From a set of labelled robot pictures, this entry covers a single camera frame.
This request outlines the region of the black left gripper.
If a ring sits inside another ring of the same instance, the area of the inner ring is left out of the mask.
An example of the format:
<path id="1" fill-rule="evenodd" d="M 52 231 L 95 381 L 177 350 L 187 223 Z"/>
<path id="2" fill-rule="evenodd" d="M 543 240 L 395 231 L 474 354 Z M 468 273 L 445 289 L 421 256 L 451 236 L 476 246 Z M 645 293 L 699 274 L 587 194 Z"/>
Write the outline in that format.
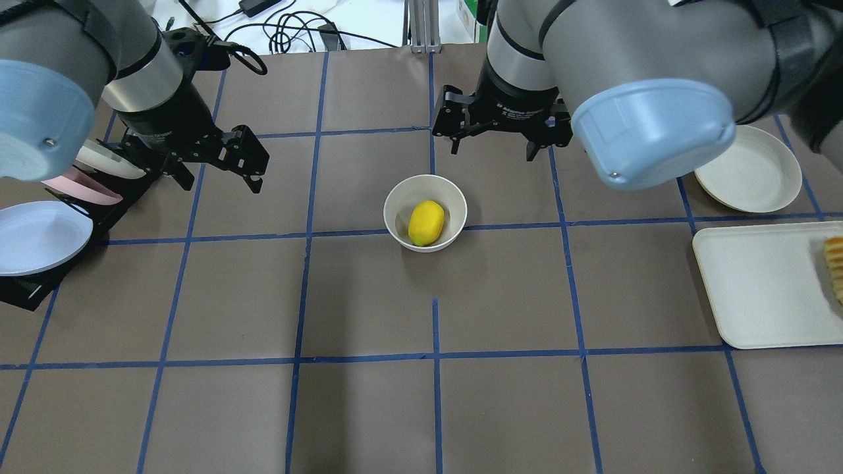
<path id="1" fill-rule="evenodd" d="M 132 148 L 130 156 L 142 158 L 184 191 L 190 191 L 196 180 L 187 164 L 210 164 L 237 174 L 252 193 L 261 192 L 270 154 L 249 126 L 223 132 L 213 121 L 126 121 L 124 125 L 124 150 Z"/>

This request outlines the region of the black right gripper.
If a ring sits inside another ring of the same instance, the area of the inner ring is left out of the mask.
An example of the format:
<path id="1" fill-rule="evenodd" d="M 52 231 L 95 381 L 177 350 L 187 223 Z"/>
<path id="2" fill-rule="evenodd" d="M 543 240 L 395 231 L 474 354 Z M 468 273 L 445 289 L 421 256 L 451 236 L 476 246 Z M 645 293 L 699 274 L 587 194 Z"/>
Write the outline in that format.
<path id="1" fill-rule="evenodd" d="M 573 137 L 571 115 L 558 95 L 557 87 L 527 90 L 509 84 L 492 66 L 483 66 L 475 93 L 443 85 L 431 132 L 449 139 L 451 154 L 458 153 L 464 138 L 485 131 L 521 133 L 528 141 L 525 159 L 532 162 L 539 150 L 566 147 Z"/>

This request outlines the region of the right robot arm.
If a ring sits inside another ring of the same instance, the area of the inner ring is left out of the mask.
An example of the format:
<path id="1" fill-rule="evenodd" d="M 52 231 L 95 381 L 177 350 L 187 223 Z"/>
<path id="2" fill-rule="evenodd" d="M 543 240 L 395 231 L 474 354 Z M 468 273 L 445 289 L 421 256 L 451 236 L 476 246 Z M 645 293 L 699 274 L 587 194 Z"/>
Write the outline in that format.
<path id="1" fill-rule="evenodd" d="M 466 134 L 584 145 L 618 190 L 707 164 L 777 112 L 841 167 L 840 1 L 500 1 Z"/>

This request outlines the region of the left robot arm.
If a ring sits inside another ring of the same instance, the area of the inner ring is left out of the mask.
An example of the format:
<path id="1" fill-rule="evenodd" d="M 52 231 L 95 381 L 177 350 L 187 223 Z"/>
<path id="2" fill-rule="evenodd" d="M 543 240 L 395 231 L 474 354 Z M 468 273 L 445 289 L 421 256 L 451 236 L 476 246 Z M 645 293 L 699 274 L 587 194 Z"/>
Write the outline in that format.
<path id="1" fill-rule="evenodd" d="M 268 152 L 247 126 L 219 129 L 193 78 L 232 58 L 265 75 L 265 63 L 213 33 L 184 56 L 177 44 L 138 1 L 3 1 L 2 177 L 46 181 L 69 171 L 103 100 L 184 189 L 193 186 L 186 163 L 205 163 L 259 193 Z"/>

